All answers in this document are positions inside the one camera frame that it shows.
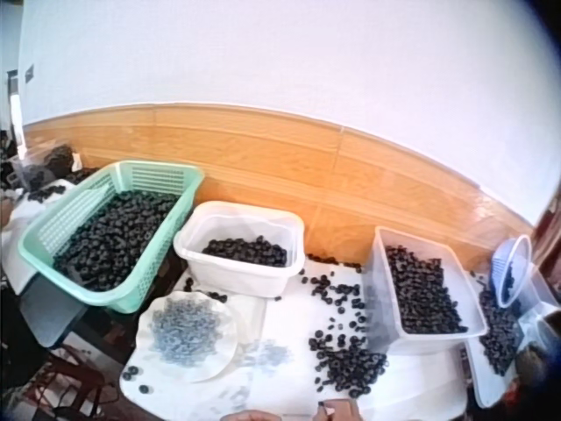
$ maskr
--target table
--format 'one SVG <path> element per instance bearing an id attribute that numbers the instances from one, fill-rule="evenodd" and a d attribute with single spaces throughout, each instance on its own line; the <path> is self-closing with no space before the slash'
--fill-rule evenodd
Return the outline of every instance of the table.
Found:
<path id="1" fill-rule="evenodd" d="M 306 275 L 335 271 L 335 283 L 354 284 L 360 276 L 351 268 L 308 260 Z M 182 289 L 186 272 L 176 289 Z M 283 419 L 309 420 L 318 400 L 342 397 L 333 389 L 316 393 L 315 356 L 308 338 L 334 313 L 310 295 L 300 276 L 290 279 L 282 300 L 228 294 L 226 305 L 234 313 L 240 330 L 239 347 L 231 364 L 206 382 L 173 384 L 149 367 L 137 382 L 121 380 L 124 395 L 138 406 L 164 419 L 216 420 L 242 409 L 268 410 Z M 266 354 L 274 349 L 285 358 L 271 364 Z M 464 376 L 457 351 L 423 356 L 389 355 L 389 368 L 373 386 L 370 395 L 359 399 L 368 419 L 452 419 L 467 404 Z M 135 354 L 129 361 L 135 365 Z M 152 388 L 138 392 L 139 384 Z"/>

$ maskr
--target paper plate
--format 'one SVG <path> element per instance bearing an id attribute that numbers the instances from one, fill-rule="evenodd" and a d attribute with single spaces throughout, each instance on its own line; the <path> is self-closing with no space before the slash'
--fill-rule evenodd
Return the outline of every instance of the paper plate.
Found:
<path id="1" fill-rule="evenodd" d="M 220 317 L 217 331 L 222 337 L 215 344 L 216 353 L 208 355 L 202 363 L 195 367 L 184 367 L 163 359 L 160 352 L 153 348 L 154 336 L 152 332 L 153 314 L 157 310 L 166 308 L 166 301 L 208 301 L 210 309 Z M 238 329 L 230 309 L 224 304 L 213 300 L 200 292 L 174 291 L 169 296 L 155 299 L 148 310 L 140 316 L 137 333 L 137 363 L 157 369 L 160 375 L 171 377 L 176 381 L 201 382 L 218 375 L 230 363 L 238 346 Z"/>

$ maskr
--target white plastic tub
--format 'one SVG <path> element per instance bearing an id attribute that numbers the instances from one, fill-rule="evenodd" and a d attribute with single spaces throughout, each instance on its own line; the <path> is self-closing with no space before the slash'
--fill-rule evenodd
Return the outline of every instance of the white plastic tub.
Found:
<path id="1" fill-rule="evenodd" d="M 451 299 L 458 301 L 461 325 L 467 332 L 451 334 L 411 334 L 401 326 L 401 316 L 394 281 L 386 256 L 386 246 L 405 246 L 419 259 L 441 259 L 444 285 Z M 426 354 L 441 352 L 463 343 L 468 338 L 486 334 L 487 324 L 479 299 L 465 277 L 456 254 L 448 246 L 377 227 L 373 250 L 366 265 L 366 312 L 373 323 L 369 333 L 370 347 L 378 352 L 394 354 Z"/>
<path id="2" fill-rule="evenodd" d="M 254 241 L 259 235 L 287 250 L 285 268 L 203 254 L 212 239 Z M 175 234 L 175 252 L 187 260 L 202 285 L 248 296 L 280 296 L 288 278 L 304 267 L 304 223 L 294 213 L 227 202 L 207 202 Z"/>

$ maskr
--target mint green basket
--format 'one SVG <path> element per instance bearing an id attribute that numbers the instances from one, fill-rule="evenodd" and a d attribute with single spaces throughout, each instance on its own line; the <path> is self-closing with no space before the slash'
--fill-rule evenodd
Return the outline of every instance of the mint green basket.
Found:
<path id="1" fill-rule="evenodd" d="M 150 161 L 121 161 L 97 171 L 69 190 L 34 220 L 19 241 L 20 254 L 42 275 L 83 303 L 132 313 L 144 301 L 174 235 L 193 205 L 204 175 L 197 167 Z M 118 287 L 89 291 L 53 269 L 53 257 L 70 236 L 116 193 L 128 190 L 180 195 L 129 276 Z"/>

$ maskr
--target wooden wainscoting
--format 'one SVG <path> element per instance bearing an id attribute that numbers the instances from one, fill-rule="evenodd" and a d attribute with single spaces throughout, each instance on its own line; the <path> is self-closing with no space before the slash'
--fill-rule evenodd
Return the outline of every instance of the wooden wainscoting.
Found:
<path id="1" fill-rule="evenodd" d="M 384 225 L 451 246 L 480 268 L 505 238 L 533 228 L 464 177 L 384 139 L 310 118 L 221 105 L 140 105 L 28 125 L 31 145 L 68 139 L 85 166 L 188 162 L 206 179 L 198 203 L 292 211 L 306 250 L 364 261 Z"/>

